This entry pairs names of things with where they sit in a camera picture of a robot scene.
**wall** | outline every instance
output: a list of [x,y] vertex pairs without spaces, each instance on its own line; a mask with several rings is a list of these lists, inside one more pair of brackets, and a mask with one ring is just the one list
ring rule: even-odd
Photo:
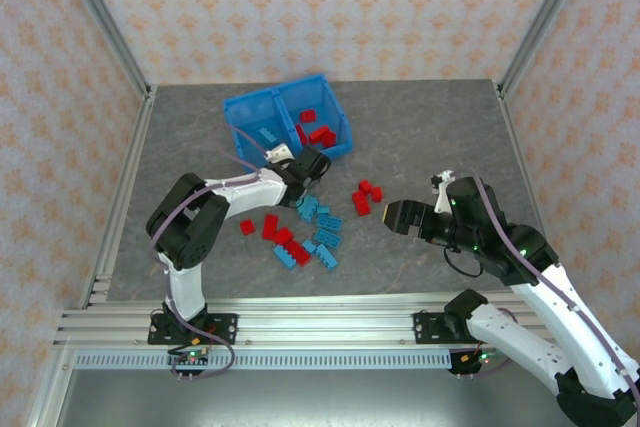
[[499,80],[542,0],[106,0],[152,83]]
[[640,358],[640,0],[566,0],[508,104],[547,233]]
[[0,425],[77,307],[140,98],[82,0],[0,0]]

